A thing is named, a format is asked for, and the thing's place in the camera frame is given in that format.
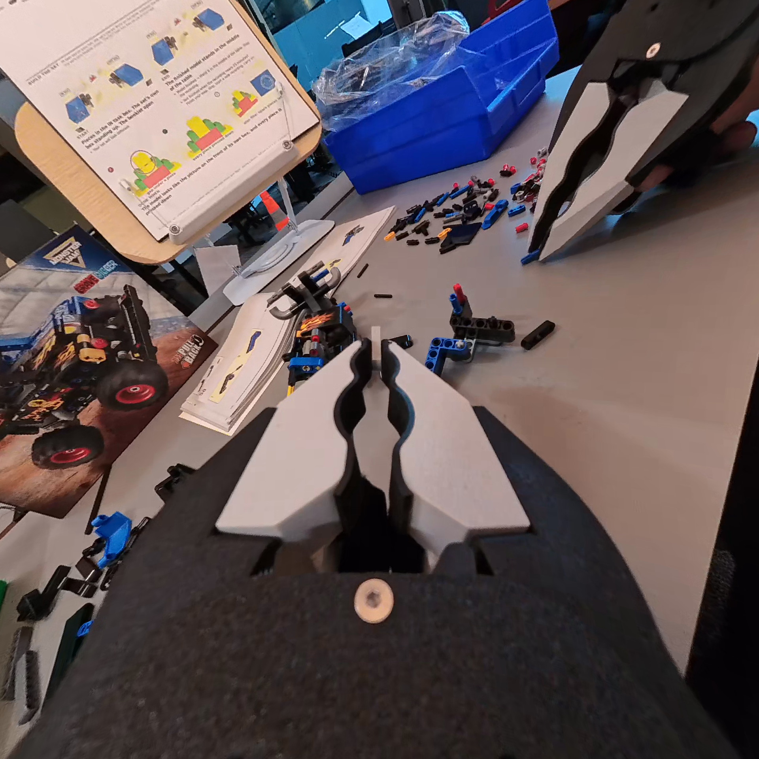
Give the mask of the pile of large black lego pieces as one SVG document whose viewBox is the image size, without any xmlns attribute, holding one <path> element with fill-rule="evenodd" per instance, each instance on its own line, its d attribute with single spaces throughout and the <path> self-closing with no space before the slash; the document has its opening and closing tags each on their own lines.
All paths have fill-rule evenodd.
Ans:
<svg viewBox="0 0 759 759">
<path fill-rule="evenodd" d="M 107 487 L 99 515 L 132 522 L 125 551 L 101 570 L 105 540 L 85 534 L 91 507 L 62 520 L 25 516 L 2 538 L 2 755 L 41 714 L 87 635 L 106 592 L 151 519 L 194 469 L 168 468 L 148 498 L 117 508 Z"/>
</svg>

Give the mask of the black lego frame with axles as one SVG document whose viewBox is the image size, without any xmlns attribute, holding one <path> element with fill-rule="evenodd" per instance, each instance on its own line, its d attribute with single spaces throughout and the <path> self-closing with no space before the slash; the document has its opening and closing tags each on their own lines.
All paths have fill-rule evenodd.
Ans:
<svg viewBox="0 0 759 759">
<path fill-rule="evenodd" d="M 459 283 L 453 285 L 449 300 L 449 325 L 454 338 L 480 341 L 490 346 L 502 346 L 515 341 L 515 325 L 512 321 L 497 317 L 479 318 L 473 315 L 470 302 Z"/>
</svg>

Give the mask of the clear plastic bag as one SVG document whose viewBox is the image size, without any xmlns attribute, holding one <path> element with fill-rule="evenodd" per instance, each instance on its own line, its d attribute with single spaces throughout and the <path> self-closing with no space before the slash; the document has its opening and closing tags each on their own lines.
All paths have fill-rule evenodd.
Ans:
<svg viewBox="0 0 759 759">
<path fill-rule="evenodd" d="M 329 64 L 311 86 L 323 129 L 344 130 L 473 62 L 461 48 L 469 33 L 460 12 L 439 11 Z"/>
</svg>

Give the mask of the lego set box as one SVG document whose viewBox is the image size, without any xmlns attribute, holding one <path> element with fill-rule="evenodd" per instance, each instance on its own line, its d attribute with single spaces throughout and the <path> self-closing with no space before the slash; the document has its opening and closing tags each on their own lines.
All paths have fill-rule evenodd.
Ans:
<svg viewBox="0 0 759 759">
<path fill-rule="evenodd" d="M 66 516 L 216 342 L 75 225 L 2 275 L 1 502 Z"/>
</svg>

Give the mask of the blue lego panel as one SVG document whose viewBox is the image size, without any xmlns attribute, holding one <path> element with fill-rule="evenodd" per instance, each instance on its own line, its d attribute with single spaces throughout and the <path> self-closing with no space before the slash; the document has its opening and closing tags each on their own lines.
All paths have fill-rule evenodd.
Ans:
<svg viewBox="0 0 759 759">
<path fill-rule="evenodd" d="M 104 570 L 125 551 L 130 539 L 132 522 L 126 515 L 117 511 L 112 515 L 95 517 L 90 526 L 99 538 L 105 540 L 102 557 L 97 563 L 98 568 Z"/>
</svg>

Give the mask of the partly built lego truck chassis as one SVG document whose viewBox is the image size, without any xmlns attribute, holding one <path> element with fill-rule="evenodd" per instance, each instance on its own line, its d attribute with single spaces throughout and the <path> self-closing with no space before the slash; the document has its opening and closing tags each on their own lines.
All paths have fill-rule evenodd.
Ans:
<svg viewBox="0 0 759 759">
<path fill-rule="evenodd" d="M 267 299 L 269 314 L 293 326 L 290 349 L 281 357 L 288 395 L 359 339 L 351 307 L 332 296 L 342 280 L 337 262 L 317 261 Z"/>
</svg>

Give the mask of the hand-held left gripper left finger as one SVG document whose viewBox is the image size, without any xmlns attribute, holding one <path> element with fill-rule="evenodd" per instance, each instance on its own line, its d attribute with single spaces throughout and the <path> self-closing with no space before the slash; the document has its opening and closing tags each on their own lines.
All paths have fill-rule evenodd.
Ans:
<svg viewBox="0 0 759 759">
<path fill-rule="evenodd" d="M 351 513 L 340 499 L 360 474 L 353 431 L 363 390 L 357 341 L 278 404 L 215 528 L 312 544 L 346 529 Z"/>
</svg>

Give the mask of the pile of small lego pieces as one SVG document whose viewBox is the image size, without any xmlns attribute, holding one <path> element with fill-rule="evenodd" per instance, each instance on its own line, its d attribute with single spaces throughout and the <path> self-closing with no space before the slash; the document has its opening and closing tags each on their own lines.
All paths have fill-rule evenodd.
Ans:
<svg viewBox="0 0 759 759">
<path fill-rule="evenodd" d="M 493 177 L 481 179 L 476 175 L 465 184 L 452 184 L 447 192 L 406 210 L 384 241 L 426 244 L 445 254 L 469 245 L 478 233 L 493 229 L 502 218 L 534 213 L 548 157 L 547 147 L 538 149 L 529 159 L 527 176 L 507 189 Z"/>
</svg>

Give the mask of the blue storage bin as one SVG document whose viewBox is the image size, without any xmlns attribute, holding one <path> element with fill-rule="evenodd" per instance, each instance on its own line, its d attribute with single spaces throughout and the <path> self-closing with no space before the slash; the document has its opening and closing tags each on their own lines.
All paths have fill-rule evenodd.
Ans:
<svg viewBox="0 0 759 759">
<path fill-rule="evenodd" d="M 359 194 L 490 157 L 543 95 L 559 60 L 548 2 L 527 1 L 461 43 L 476 54 L 324 143 Z"/>
</svg>

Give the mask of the white document stand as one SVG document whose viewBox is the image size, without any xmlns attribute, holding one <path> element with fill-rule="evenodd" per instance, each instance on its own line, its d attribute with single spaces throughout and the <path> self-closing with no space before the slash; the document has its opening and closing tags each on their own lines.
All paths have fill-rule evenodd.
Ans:
<svg viewBox="0 0 759 759">
<path fill-rule="evenodd" d="M 241 264 L 235 246 L 194 246 L 194 258 L 209 295 L 222 290 L 233 306 L 241 306 L 251 296 L 262 292 L 334 228 L 332 220 L 298 221 L 283 177 L 278 180 L 278 185 L 286 211 L 285 227 L 247 263 Z"/>
</svg>

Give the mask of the orange traffic cone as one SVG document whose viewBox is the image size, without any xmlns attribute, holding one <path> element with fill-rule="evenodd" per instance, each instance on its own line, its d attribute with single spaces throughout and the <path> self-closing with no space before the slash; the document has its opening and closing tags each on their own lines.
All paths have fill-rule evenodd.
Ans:
<svg viewBox="0 0 759 759">
<path fill-rule="evenodd" d="M 260 193 L 260 199 L 265 207 L 265 210 L 270 215 L 271 221 L 274 224 L 278 232 L 286 230 L 290 226 L 289 216 L 280 207 L 274 198 L 268 191 L 262 191 Z"/>
</svg>

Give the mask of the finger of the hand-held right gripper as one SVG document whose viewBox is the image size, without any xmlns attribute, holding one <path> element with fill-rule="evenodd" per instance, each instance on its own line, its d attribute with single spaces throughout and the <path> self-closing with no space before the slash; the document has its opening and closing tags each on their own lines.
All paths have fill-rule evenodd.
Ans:
<svg viewBox="0 0 759 759">
<path fill-rule="evenodd" d="M 549 235 L 539 261 L 545 261 L 629 198 L 629 176 L 688 100 L 660 80 L 644 80 L 642 97 L 618 96 L 612 88 L 612 138 L 602 160 L 591 165 L 574 196 L 572 208 L 559 214 L 558 232 Z"/>
<path fill-rule="evenodd" d="M 570 210 L 579 187 L 596 160 L 606 155 L 612 138 L 612 90 L 588 83 L 549 152 L 538 196 L 528 251 L 543 251 L 559 214 Z"/>
</svg>

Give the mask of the long black lego axle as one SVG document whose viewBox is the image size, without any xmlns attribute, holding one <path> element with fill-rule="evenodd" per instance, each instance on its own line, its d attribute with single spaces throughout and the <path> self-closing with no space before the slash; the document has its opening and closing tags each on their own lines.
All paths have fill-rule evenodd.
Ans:
<svg viewBox="0 0 759 759">
<path fill-rule="evenodd" d="M 111 474 L 112 464 L 107 465 L 102 473 L 102 476 L 100 478 L 100 482 L 98 485 L 98 490 L 96 492 L 96 496 L 93 500 L 93 505 L 90 510 L 90 515 L 87 519 L 87 525 L 85 527 L 85 534 L 90 534 L 93 531 L 93 520 L 100 514 L 100 507 L 102 505 L 102 501 L 104 499 L 104 496 L 106 494 L 106 488 L 109 483 L 109 478 Z"/>
</svg>

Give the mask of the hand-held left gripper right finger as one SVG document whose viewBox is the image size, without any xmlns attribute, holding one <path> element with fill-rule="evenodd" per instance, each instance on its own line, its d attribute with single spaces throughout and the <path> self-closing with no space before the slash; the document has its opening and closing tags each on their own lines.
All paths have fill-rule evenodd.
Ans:
<svg viewBox="0 0 759 759">
<path fill-rule="evenodd" d="M 523 534 L 530 521 L 469 401 L 384 340 L 392 454 L 389 518 L 424 549 L 475 536 Z"/>
</svg>

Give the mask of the open instruction booklet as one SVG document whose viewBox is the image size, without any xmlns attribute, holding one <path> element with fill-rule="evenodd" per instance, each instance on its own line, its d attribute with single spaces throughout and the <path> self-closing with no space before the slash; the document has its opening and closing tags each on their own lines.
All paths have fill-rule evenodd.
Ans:
<svg viewBox="0 0 759 759">
<path fill-rule="evenodd" d="M 341 284 L 394 211 L 391 205 L 336 226 L 299 272 L 317 261 L 330 266 L 338 260 Z M 299 272 L 287 283 L 296 283 Z M 279 370 L 288 370 L 281 357 L 290 349 L 293 326 L 269 314 L 266 302 L 275 292 L 260 292 L 242 304 L 211 367 L 181 406 L 181 419 L 231 436 Z"/>
</svg>

